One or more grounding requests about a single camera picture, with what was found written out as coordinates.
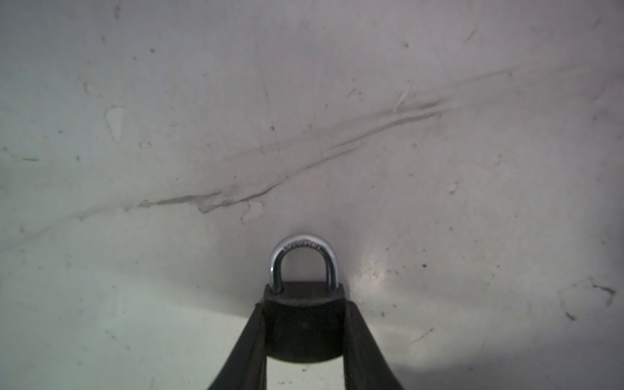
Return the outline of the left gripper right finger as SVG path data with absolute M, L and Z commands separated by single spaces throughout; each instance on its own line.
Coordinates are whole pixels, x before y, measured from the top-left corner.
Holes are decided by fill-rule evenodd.
M 347 390 L 403 389 L 375 342 L 359 308 L 346 302 L 343 367 Z

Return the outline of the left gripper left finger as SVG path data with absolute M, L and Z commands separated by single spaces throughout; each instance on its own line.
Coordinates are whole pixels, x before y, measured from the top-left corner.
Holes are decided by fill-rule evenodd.
M 266 321 L 263 304 L 255 305 L 242 334 L 209 390 L 267 388 Z

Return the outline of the black padlock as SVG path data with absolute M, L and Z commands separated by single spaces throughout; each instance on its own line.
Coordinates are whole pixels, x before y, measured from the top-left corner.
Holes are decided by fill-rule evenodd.
M 324 281 L 284 281 L 282 263 L 294 250 L 307 249 L 324 262 Z M 338 280 L 336 255 L 323 238 L 299 234 L 271 253 L 270 279 L 263 296 L 266 350 L 283 362 L 311 364 L 343 355 L 346 297 Z

